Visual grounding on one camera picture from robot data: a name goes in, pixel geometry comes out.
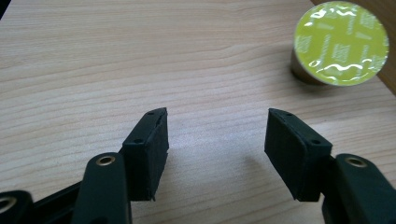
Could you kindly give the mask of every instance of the wood grain surface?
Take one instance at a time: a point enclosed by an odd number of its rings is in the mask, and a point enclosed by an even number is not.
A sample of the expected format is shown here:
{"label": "wood grain surface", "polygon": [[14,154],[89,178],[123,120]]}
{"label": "wood grain surface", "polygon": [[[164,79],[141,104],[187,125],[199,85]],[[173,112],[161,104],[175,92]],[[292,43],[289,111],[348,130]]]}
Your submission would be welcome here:
{"label": "wood grain surface", "polygon": [[134,223],[323,223],[264,153],[268,108],[299,116],[374,162],[396,186],[396,101],[375,77],[312,87],[290,74],[308,0],[15,0],[0,21],[0,191],[39,200],[118,151],[143,114],[168,108],[156,203]]}

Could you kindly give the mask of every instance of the black plastic part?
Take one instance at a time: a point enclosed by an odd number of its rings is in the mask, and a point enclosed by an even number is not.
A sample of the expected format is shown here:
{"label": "black plastic part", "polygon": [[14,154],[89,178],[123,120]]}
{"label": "black plastic part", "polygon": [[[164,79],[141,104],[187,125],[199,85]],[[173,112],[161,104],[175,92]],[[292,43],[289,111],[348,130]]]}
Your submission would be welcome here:
{"label": "black plastic part", "polygon": [[347,210],[335,186],[335,158],[331,157],[323,172],[322,193],[325,196],[322,214],[326,224],[349,223]]}
{"label": "black plastic part", "polygon": [[333,182],[349,223],[396,223],[396,190],[372,162],[340,154],[335,158],[335,167]]}
{"label": "black plastic part", "polygon": [[81,182],[35,203],[35,223],[70,223]]}
{"label": "black plastic part", "polygon": [[0,193],[0,223],[29,223],[32,209],[30,193],[23,190]]}
{"label": "black plastic part", "polygon": [[317,202],[332,144],[293,114],[269,109],[265,153],[300,202]]}
{"label": "black plastic part", "polygon": [[125,176],[119,153],[93,157],[87,164],[71,223],[132,223]]}
{"label": "black plastic part", "polygon": [[139,120],[120,150],[130,201],[155,201],[168,148],[166,108],[151,110]]}

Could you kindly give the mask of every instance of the wooden table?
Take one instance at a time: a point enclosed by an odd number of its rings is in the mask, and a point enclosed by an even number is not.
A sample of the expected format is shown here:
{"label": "wooden table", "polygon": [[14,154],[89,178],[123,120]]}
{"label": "wooden table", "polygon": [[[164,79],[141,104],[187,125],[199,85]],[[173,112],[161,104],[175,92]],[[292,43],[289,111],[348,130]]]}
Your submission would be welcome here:
{"label": "wooden table", "polygon": [[264,154],[269,107],[373,161],[396,186],[396,101],[375,77],[313,87],[290,74],[307,0],[27,1],[0,21],[0,190],[35,200],[118,151],[166,106],[169,157],[134,223],[323,223]]}

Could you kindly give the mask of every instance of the yellow capsule lid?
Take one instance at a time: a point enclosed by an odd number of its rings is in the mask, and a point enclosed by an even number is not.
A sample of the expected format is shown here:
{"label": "yellow capsule lid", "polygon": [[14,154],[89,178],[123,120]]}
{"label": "yellow capsule lid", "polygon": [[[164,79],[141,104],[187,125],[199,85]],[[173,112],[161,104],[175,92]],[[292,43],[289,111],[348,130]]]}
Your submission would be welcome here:
{"label": "yellow capsule lid", "polygon": [[370,11],[333,1],[303,15],[295,31],[294,51],[305,71],[318,81],[353,86],[381,70],[388,58],[389,39]]}

